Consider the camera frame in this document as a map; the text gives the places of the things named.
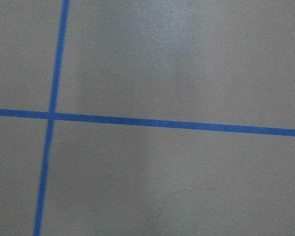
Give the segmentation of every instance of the blue tape line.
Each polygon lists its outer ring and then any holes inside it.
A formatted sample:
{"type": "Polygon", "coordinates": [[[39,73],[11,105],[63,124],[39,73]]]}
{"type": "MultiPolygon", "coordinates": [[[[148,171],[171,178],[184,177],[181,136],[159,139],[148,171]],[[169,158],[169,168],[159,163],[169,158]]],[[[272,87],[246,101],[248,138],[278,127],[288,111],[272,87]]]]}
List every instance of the blue tape line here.
{"type": "MultiPolygon", "coordinates": [[[[0,109],[0,116],[50,119],[49,118],[50,114],[48,112],[32,112],[32,111],[5,110],[5,109],[0,109]]],[[[248,133],[248,134],[295,136],[295,129],[269,128],[269,127],[257,127],[257,126],[210,124],[210,123],[184,122],[184,121],[159,120],[159,119],[104,117],[104,116],[79,115],[79,114],[67,114],[67,113],[54,113],[51,117],[54,120],[80,121],[80,122],[92,122],[92,123],[124,124],[124,125],[176,128],[176,129],[196,129],[196,130],[209,130],[209,131],[235,132],[235,133],[248,133]]]]}
{"type": "Polygon", "coordinates": [[[34,232],[33,232],[34,236],[39,236],[41,231],[41,223],[42,223],[42,217],[43,217],[44,200],[45,200],[47,177],[48,177],[48,159],[49,159],[50,146],[53,139],[54,122],[55,122],[54,114],[55,114],[56,105],[57,105],[61,62],[62,62],[62,54],[63,54],[63,47],[64,47],[69,3],[70,3],[70,0],[63,0],[62,2],[57,52],[56,52],[54,76],[53,76],[53,85],[52,85],[52,91],[51,91],[51,97],[50,97],[48,123],[47,123],[47,129],[46,129],[44,154],[43,154],[43,161],[42,161],[41,174],[40,174],[40,184],[39,184],[39,190],[38,190],[38,199],[37,199],[37,206],[36,206],[35,225],[34,225],[34,232]]]}
{"type": "Polygon", "coordinates": [[[210,124],[210,123],[195,123],[195,122],[157,120],[157,119],[104,117],[104,116],[76,115],[76,114],[64,114],[64,113],[55,113],[55,119],[94,122],[94,123],[107,123],[107,124],[125,124],[125,125],[177,128],[177,129],[196,129],[196,130],[210,130],[210,131],[250,133],[250,134],[295,136],[295,129],[267,128],[267,127],[241,126],[241,125],[229,125],[229,124],[210,124]]]}
{"type": "Polygon", "coordinates": [[[48,112],[34,112],[34,111],[0,109],[0,116],[2,116],[2,117],[23,117],[23,118],[48,119],[49,113],[48,112]]]}

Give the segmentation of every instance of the gray surface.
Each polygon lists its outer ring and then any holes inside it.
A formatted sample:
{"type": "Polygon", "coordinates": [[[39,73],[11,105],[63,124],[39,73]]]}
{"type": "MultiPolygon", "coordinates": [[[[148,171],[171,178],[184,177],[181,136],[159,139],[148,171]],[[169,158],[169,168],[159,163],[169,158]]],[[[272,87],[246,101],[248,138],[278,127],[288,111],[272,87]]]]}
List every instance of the gray surface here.
{"type": "Polygon", "coordinates": [[[73,0],[58,111],[295,128],[295,1],[73,0]]]}
{"type": "Polygon", "coordinates": [[[48,110],[60,7],[0,0],[0,108],[48,110]]]}
{"type": "MultiPolygon", "coordinates": [[[[61,1],[0,1],[0,108],[48,110],[61,1]]],[[[73,0],[58,112],[295,128],[295,1],[73,0]]],[[[0,236],[46,121],[0,117],[0,236]]],[[[295,138],[56,122],[43,236],[295,236],[295,138]]]]}
{"type": "Polygon", "coordinates": [[[295,138],[57,121],[43,236],[295,236],[295,138]]]}
{"type": "Polygon", "coordinates": [[[0,117],[0,236],[32,235],[45,126],[0,117]]]}

